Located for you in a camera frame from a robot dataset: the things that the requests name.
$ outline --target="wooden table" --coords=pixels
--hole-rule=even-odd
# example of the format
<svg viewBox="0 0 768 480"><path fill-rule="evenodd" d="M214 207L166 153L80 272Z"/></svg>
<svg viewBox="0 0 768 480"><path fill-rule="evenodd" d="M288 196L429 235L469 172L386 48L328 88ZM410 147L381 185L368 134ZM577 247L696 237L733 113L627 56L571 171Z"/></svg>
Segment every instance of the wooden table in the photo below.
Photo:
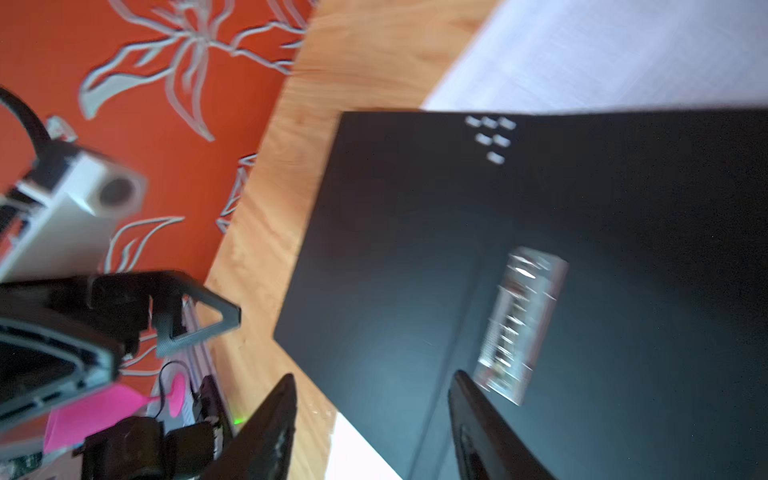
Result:
<svg viewBox="0 0 768 480"><path fill-rule="evenodd" d="M292 478L323 478L331 402L272 338L339 113L414 109L469 43L495 0L322 0L279 100L207 285L243 308L210 343L236 419L293 372L299 414Z"/></svg>

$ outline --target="white paper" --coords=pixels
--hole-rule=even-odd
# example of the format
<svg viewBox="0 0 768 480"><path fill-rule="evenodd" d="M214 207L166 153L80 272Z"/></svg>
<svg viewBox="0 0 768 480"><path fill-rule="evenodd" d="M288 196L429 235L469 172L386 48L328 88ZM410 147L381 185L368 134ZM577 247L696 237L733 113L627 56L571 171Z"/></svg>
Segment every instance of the white paper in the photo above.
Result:
<svg viewBox="0 0 768 480"><path fill-rule="evenodd" d="M336 414L326 480L400 480L344 415Z"/></svg>
<svg viewBox="0 0 768 480"><path fill-rule="evenodd" d="M768 104L768 2L509 0L422 108L555 113Z"/></svg>

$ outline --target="white floral outline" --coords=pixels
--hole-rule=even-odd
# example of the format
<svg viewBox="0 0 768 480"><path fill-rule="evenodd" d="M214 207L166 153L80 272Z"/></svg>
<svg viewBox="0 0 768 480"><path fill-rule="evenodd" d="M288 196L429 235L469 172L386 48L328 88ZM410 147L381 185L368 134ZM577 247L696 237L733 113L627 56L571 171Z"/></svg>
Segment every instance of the white floral outline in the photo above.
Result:
<svg viewBox="0 0 768 480"><path fill-rule="evenodd" d="M230 226L230 217L237 207L237 202L240 201L240 196L243 194L243 187L248 181L248 173L250 168L256 163L256 158L259 154L250 154L245 157L241 157L237 161L237 173L235 175L235 182L232 185L230 196L227 199L227 204L224 205L219 217L216 219L216 226L221 233L226 233L227 228Z"/></svg>
<svg viewBox="0 0 768 480"><path fill-rule="evenodd" d="M280 7L276 4L277 0L267 0L270 8L277 17L277 21L268 22L266 25L246 28L237 33L229 43L217 39L219 27L232 15L235 7L235 0L226 0L222 11L211 18L212 8L210 0L170 0L169 3L173 11L154 8L153 13L158 18L162 18L168 26L162 22L145 18L134 14L124 3L123 0L109 0L111 7L126 22L136 25L142 25L163 35L163 38L139 41L124 45L117 54L100 67L94 68L86 75L78 91L78 103L83 116L87 120L95 118L99 107L109 98L120 94L123 91L137 87L143 84L150 84L165 78L165 94L171 107L179 116L201 137L208 141L214 141L215 137L208 129L203 119L202 109L200 107L200 97L202 95L203 85L208 69L208 51L216 48L225 51L230 57L245 57L251 61L272 68L284 75L289 75L288 66L293 64L293 60L269 61L264 57L241 48L242 40L251 35L264 33L272 29L279 29L303 35L306 29L306 20L296 10L293 0L283 0L286 8L299 27L293 27L289 24L286 16ZM187 20L187 12L191 11L197 18L197 25L193 26ZM291 49L301 46L301 40L291 41L281 45L282 48ZM128 74L114 71L130 54L135 52L144 52L144 54L134 63L135 67L147 65L156 58L165 48L176 47L173 60L166 68L162 68L148 75ZM183 73L178 72L184 55L190 51L190 64ZM186 109L176 92L177 76L181 74L181 85L186 95L190 97L191 109Z"/></svg>
<svg viewBox="0 0 768 480"><path fill-rule="evenodd" d="M113 272L112 255L114 253L114 248L118 243L118 239L120 238L120 235L122 235L126 231L134 227L139 227L141 225L148 225L152 223L157 224L157 226L155 226L152 230L150 230L146 235L144 235L141 238L141 240L139 241L138 247L136 248L135 251L132 251L132 249L133 249L133 246L136 244L138 237L126 243L125 247L123 247L123 250L121 252L120 263L118 267L114 269L115 273L130 272L131 270L133 270L134 267L136 266L136 263L139 261L139 257L141 256L141 253L144 251L144 246L147 245L147 242L149 241L149 239L153 235L155 235L155 233L159 229L165 228L168 225L171 225L173 223L179 223L182 220L184 220L184 217L158 217L158 218L147 218L144 220L138 220L138 221L123 225L115 233L115 235L109 240L109 248L107 249L107 256L104 258L104 267L102 270L104 271L104 273Z"/></svg>

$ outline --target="wire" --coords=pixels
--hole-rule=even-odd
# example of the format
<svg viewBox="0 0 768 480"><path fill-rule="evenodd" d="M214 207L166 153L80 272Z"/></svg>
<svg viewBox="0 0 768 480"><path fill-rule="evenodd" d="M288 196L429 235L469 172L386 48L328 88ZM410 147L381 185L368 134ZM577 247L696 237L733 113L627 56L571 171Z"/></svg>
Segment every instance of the wire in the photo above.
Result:
<svg viewBox="0 0 768 480"><path fill-rule="evenodd" d="M21 98L3 87L0 87L0 104L3 104L16 116L22 127L27 131L32 147L35 148L35 155L38 158L42 157L51 143L51 135L48 134L42 120Z"/></svg>
<svg viewBox="0 0 768 480"><path fill-rule="evenodd" d="M187 380L190 383L190 392L192 393L192 395L194 395L194 387L192 386L192 372L190 371L190 367L186 363L180 360L171 360L170 362L163 365L163 368L161 368L160 372L157 374L157 386L160 387L160 408L158 409L154 418L159 417L160 414L163 412L163 408L165 407L165 388L163 387L163 370L165 370L165 367L169 366L171 363L178 363L179 365L183 366L185 370L187 370Z"/></svg>
<svg viewBox="0 0 768 480"><path fill-rule="evenodd" d="M147 351L146 351L146 352L142 353L141 355L139 355L139 356L138 356L138 357L136 357L135 359L132 359L132 360L128 360L127 362L125 362L125 363L123 363L122 365L120 365L120 367L126 367L126 366L136 365L136 364L137 364L137 363L139 363L139 362L140 362L140 361L141 361L141 360L142 360L142 359L143 359L145 356L147 356L147 354L148 354L149 352L151 352L152 350L155 350L156 348L157 348L157 345L153 345L153 346L149 347L149 348L147 349Z"/></svg>

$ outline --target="black cable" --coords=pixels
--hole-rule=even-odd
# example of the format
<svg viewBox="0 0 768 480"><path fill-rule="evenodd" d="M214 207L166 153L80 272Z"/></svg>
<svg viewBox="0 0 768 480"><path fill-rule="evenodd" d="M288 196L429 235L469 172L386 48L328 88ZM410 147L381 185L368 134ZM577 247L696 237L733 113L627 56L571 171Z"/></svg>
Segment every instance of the black cable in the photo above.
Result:
<svg viewBox="0 0 768 480"><path fill-rule="evenodd" d="M160 372L157 374L157 384L160 387L160 409L157 411L157 414L155 414L154 418L157 418L160 416L160 414L163 412L163 408L165 407L165 388L163 387L163 370L165 370L165 367L169 366L171 363L178 363L179 365L183 366L185 370L187 370L187 380L189 380L190 383L190 392L192 392L192 395L194 395L194 387L192 386L192 371L190 370L190 367L182 362L181 360L171 360L170 362L163 365L163 368L160 369Z"/></svg>
<svg viewBox="0 0 768 480"><path fill-rule="evenodd" d="M3 87L0 87L0 104L3 104L13 113L27 131L32 147L35 149L35 156L37 158L45 157L46 152L48 152L51 146L51 135L48 134L48 130L45 129L45 125L43 125L40 117L21 98ZM21 195L13 187L5 194L6 197L13 200L22 200L21 198L14 198ZM0 205L0 233L4 233L10 227L18 212L19 209L12 205Z"/></svg>
<svg viewBox="0 0 768 480"><path fill-rule="evenodd" d="M45 129L42 120L24 103L9 90L0 87L0 103L10 110L16 116L22 127L27 131L29 140L32 141L32 147L35 149L35 155L41 158L45 155L51 142L51 135Z"/></svg>

